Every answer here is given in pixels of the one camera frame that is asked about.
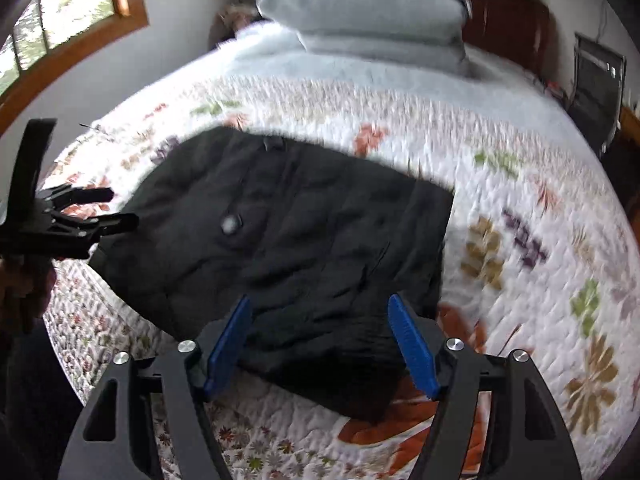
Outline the person left hand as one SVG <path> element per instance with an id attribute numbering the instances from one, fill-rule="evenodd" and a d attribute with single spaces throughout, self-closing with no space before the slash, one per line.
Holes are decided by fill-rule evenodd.
<path id="1" fill-rule="evenodd" d="M 56 281 L 54 266 L 29 270 L 1 260 L 1 330 L 15 335 L 43 316 Z"/>

